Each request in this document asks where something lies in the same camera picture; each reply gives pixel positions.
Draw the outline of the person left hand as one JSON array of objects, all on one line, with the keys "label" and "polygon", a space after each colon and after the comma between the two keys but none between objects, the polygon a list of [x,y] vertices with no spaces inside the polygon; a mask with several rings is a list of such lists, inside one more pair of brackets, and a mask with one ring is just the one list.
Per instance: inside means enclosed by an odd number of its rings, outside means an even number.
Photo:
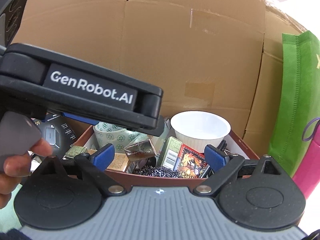
[{"label": "person left hand", "polygon": [[[31,152],[37,155],[47,157],[53,152],[52,147],[44,139],[39,140],[31,149]],[[14,155],[8,157],[3,165],[3,173],[1,173],[1,209],[8,204],[11,193],[21,182],[23,177],[30,174],[31,156],[28,152],[24,155]]]}]

